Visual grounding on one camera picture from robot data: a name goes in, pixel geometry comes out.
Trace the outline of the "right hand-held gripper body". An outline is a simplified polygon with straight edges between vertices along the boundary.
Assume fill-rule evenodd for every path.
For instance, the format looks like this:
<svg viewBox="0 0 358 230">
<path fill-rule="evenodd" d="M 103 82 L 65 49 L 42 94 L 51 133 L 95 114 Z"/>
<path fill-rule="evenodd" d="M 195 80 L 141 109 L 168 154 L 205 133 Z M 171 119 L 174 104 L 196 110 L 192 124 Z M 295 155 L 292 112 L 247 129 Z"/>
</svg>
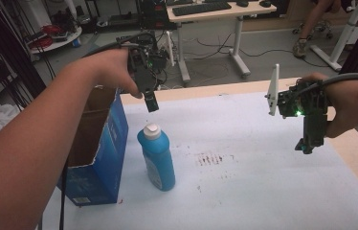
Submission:
<svg viewBox="0 0 358 230">
<path fill-rule="evenodd" d="M 298 146 L 322 146 L 327 123 L 327 97 L 322 82 L 297 80 L 285 91 L 279 91 L 280 66 L 275 64 L 265 98 L 269 114 L 276 111 L 283 119 L 303 116 L 303 135 Z"/>
</svg>

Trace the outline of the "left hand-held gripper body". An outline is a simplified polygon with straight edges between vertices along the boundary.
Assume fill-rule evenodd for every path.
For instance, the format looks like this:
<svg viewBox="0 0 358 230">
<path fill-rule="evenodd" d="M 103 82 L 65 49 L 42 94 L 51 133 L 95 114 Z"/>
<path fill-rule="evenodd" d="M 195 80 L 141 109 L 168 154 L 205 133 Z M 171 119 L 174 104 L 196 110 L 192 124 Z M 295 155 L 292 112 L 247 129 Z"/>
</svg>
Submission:
<svg viewBox="0 0 358 230">
<path fill-rule="evenodd" d="M 128 71 L 142 93 L 155 91 L 164 81 L 157 75 L 164 72 L 172 60 L 169 50 L 158 45 L 154 31 L 144 31 L 117 37 L 120 43 L 130 43 Z"/>
</svg>

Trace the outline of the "blue bottle with white cap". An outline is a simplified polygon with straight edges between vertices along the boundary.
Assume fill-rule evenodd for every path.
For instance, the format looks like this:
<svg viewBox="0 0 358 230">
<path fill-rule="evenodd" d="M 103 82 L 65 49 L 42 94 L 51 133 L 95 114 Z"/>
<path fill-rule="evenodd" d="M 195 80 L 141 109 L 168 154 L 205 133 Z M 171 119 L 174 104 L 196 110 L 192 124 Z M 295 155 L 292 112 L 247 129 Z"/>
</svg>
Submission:
<svg viewBox="0 0 358 230">
<path fill-rule="evenodd" d="M 138 134 L 147 175 L 151 183 L 160 191 L 167 192 L 175 185 L 169 139 L 159 125 L 147 124 Z"/>
</svg>

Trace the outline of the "blue cardboard box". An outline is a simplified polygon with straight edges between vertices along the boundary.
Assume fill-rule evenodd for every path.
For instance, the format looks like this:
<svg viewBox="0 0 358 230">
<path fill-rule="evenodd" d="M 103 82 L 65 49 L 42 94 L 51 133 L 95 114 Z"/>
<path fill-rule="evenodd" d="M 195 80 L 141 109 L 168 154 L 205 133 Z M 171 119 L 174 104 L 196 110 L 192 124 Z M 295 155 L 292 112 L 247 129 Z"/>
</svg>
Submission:
<svg viewBox="0 0 358 230">
<path fill-rule="evenodd" d="M 65 194 L 75 205 L 117 201 L 127 134 L 120 92 L 95 87 L 86 101 L 68 156 Z"/>
</svg>

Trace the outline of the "person's left hand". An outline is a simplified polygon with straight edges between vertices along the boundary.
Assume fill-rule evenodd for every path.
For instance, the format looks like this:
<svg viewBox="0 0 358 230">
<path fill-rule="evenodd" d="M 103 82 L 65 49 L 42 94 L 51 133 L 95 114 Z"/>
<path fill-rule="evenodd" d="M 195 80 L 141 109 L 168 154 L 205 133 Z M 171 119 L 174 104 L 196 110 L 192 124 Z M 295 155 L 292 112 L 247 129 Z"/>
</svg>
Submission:
<svg viewBox="0 0 358 230">
<path fill-rule="evenodd" d="M 137 99 L 142 93 L 131 78 L 128 67 L 128 50 L 107 50 L 89 57 L 83 57 L 72 63 L 78 74 L 90 79 L 93 86 L 103 85 L 109 88 L 120 88 Z"/>
</svg>

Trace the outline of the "person's right hand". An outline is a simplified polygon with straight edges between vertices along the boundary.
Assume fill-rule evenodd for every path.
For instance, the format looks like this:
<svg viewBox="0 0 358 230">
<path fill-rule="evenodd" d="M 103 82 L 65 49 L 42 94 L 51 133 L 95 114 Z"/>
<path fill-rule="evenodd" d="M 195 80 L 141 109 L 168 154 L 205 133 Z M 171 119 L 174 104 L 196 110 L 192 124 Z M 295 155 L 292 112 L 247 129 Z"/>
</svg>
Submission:
<svg viewBox="0 0 358 230">
<path fill-rule="evenodd" d="M 324 88 L 336 115 L 327 124 L 326 137 L 339 135 L 358 127 L 358 80 L 342 80 Z"/>
</svg>

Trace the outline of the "black equipment box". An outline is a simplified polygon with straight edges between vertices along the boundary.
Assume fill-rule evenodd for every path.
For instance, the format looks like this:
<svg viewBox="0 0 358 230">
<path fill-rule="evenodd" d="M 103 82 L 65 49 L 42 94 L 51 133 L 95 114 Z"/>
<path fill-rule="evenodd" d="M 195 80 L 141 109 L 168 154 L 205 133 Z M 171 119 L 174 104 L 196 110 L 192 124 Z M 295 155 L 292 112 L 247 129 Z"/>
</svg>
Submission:
<svg viewBox="0 0 358 230">
<path fill-rule="evenodd" d="M 175 30 L 176 24 L 168 19 L 165 0 L 139 0 L 141 21 L 145 30 Z"/>
</svg>

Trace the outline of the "white table mat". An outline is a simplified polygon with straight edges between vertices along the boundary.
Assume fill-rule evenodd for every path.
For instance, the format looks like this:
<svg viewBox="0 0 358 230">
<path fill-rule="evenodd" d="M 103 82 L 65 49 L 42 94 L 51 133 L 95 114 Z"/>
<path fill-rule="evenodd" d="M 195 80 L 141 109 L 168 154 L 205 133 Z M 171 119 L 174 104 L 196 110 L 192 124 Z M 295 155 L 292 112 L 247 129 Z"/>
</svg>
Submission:
<svg viewBox="0 0 358 230">
<path fill-rule="evenodd" d="M 118 201 L 77 207 L 55 191 L 43 230 L 358 230 L 358 178 L 331 144 L 295 149 L 302 118 L 269 115 L 263 93 L 164 101 L 123 96 L 129 125 Z M 156 189 L 137 140 L 168 135 L 176 183 Z"/>
</svg>

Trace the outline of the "black keyboard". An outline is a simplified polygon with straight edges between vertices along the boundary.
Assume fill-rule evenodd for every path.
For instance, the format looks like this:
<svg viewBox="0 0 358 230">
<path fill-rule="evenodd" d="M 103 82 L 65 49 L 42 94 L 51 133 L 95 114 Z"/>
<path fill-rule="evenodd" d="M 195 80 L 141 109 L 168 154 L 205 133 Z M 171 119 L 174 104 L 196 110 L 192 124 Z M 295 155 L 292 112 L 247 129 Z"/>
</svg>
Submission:
<svg viewBox="0 0 358 230">
<path fill-rule="evenodd" d="M 190 5 L 185 7 L 173 8 L 172 13 L 175 16 L 184 16 L 190 14 L 204 13 L 204 12 L 216 12 L 229 10 L 232 6 L 227 2 L 209 2 L 197 5 Z"/>
</svg>

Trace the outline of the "round white table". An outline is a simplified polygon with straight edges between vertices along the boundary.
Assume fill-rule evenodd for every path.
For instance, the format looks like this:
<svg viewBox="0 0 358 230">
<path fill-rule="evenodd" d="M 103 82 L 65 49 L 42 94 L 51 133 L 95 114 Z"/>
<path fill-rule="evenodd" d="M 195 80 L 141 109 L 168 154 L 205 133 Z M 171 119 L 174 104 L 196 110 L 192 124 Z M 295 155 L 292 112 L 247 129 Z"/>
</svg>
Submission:
<svg viewBox="0 0 358 230">
<path fill-rule="evenodd" d="M 78 47 L 80 45 L 80 35 L 82 33 L 81 27 L 76 27 L 74 33 L 67 33 L 64 37 L 53 37 L 49 45 L 38 44 L 36 47 L 31 48 L 32 54 L 40 54 L 54 49 L 63 47 L 65 45 L 72 45 L 73 47 Z"/>
</svg>

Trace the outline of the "white-legged wooden desk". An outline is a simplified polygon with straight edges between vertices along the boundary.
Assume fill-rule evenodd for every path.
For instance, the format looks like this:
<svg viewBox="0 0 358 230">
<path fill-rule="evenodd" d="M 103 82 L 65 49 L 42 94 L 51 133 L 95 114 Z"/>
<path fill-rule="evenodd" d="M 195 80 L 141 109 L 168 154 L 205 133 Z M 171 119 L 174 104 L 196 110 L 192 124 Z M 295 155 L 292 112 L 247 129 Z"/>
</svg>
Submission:
<svg viewBox="0 0 358 230">
<path fill-rule="evenodd" d="M 242 8 L 236 5 L 236 2 L 230 2 L 232 7 L 229 10 L 224 11 L 210 11 L 210 12 L 204 12 L 204 13 L 197 13 L 197 14 L 190 14 L 190 15 L 184 15 L 184 16 L 175 16 L 172 13 L 173 8 L 178 8 L 175 6 L 168 6 L 167 12 L 168 12 L 168 19 L 170 22 L 173 22 L 177 26 L 177 50 L 178 50 L 178 59 L 177 63 L 179 66 L 179 70 L 181 73 L 182 81 L 184 84 L 187 84 L 190 82 L 190 74 L 188 71 L 188 67 L 185 62 L 184 58 L 184 50 L 183 50 L 183 43 L 182 43 L 182 24 L 188 23 L 188 22 L 199 22 L 199 21 L 212 21 L 214 19 L 220 19 L 220 18 L 232 18 L 235 21 L 235 42 L 233 47 L 229 50 L 229 56 L 233 59 L 236 66 L 239 68 L 241 72 L 241 77 L 243 79 L 246 79 L 250 74 L 251 71 L 245 64 L 245 62 L 241 59 L 239 55 L 239 46 L 241 41 L 241 31 L 243 26 L 243 17 L 247 15 L 260 15 L 260 14 L 266 14 L 270 12 L 275 12 L 277 10 L 277 7 L 273 4 L 270 8 L 263 8 L 258 1 L 253 1 L 252 3 L 249 3 L 249 6 L 247 8 Z M 197 4 L 187 4 L 179 7 L 185 7 L 190 5 L 197 5 Z"/>
</svg>

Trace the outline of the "black curtain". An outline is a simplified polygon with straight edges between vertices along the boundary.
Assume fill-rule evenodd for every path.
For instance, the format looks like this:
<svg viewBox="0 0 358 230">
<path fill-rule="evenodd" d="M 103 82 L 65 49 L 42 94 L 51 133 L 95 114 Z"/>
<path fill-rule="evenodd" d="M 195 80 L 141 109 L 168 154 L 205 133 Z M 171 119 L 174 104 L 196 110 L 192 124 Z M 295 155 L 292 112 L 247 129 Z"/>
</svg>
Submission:
<svg viewBox="0 0 358 230">
<path fill-rule="evenodd" d="M 29 94 L 29 99 L 23 96 L 14 82 L 4 76 L 5 68 L 0 64 L 0 82 L 9 91 L 13 100 L 20 105 L 29 104 L 44 91 L 46 85 L 34 68 L 23 46 L 20 44 L 6 16 L 0 7 L 0 57 L 4 58 L 18 79 L 23 83 L 23 89 Z"/>
</svg>

